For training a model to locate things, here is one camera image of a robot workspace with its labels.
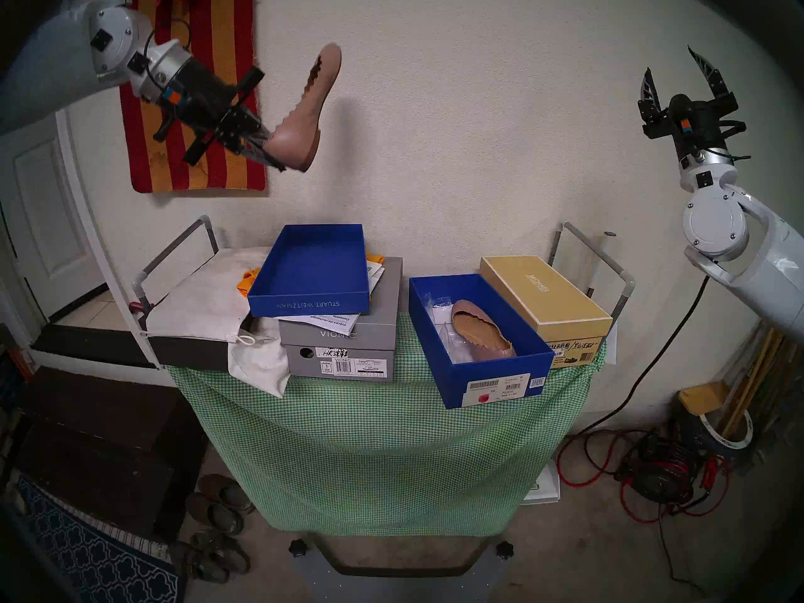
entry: blue shoe box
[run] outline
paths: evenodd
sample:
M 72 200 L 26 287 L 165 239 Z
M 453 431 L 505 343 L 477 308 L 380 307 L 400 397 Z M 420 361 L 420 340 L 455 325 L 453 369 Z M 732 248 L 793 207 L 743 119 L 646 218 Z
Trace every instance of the blue shoe box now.
M 368 312 L 362 224 L 286 224 L 248 292 L 256 318 Z
M 428 297 L 474 302 L 514 344 L 517 356 L 453 363 L 428 314 Z M 479 274 L 411 278 L 408 310 L 445 407 L 462 408 L 542 392 L 553 351 Z

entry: green checkered tablecloth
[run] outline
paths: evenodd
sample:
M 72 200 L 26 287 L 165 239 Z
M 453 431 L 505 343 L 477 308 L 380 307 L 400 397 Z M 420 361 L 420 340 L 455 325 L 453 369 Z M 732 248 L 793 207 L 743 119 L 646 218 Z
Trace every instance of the green checkered tablecloth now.
M 292 376 L 277 399 L 223 372 L 169 367 L 210 441 L 277 529 L 500 533 L 604 363 L 553 370 L 541 396 L 446 410 L 407 313 L 392 383 Z

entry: tan shoe box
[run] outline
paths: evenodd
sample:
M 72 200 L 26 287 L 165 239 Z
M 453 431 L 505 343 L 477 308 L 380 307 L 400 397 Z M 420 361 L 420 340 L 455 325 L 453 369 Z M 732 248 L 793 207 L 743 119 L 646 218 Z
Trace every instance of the tan shoe box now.
M 480 274 L 556 356 L 552 368 L 592 363 L 611 316 L 538 257 L 483 257 Z

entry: doorway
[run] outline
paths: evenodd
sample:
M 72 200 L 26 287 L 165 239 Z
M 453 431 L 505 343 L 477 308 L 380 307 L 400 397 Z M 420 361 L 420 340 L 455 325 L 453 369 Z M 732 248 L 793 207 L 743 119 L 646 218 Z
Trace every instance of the doorway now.
M 46 322 L 105 292 L 70 195 L 54 116 L 0 138 L 0 213 L 17 273 Z

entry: red and yellow striped towel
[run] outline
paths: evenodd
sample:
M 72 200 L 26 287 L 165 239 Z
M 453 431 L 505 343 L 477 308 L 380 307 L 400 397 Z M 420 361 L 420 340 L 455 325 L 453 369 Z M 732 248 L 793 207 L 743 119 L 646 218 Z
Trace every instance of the red and yellow striped towel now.
M 192 28 L 190 52 L 228 84 L 236 84 L 254 61 L 253 0 L 133 0 L 156 28 L 154 44 L 170 39 L 187 41 L 187 28 L 171 18 L 183 19 Z M 182 161 L 195 139 L 192 130 L 173 124 L 165 142 L 154 133 L 162 122 L 162 110 L 140 101 L 131 86 L 120 89 L 125 141 L 129 148 L 131 183 L 137 192 L 164 192 L 204 188 L 264 190 L 265 167 L 235 155 L 213 142 L 195 166 Z M 256 92 L 245 102 L 257 113 Z

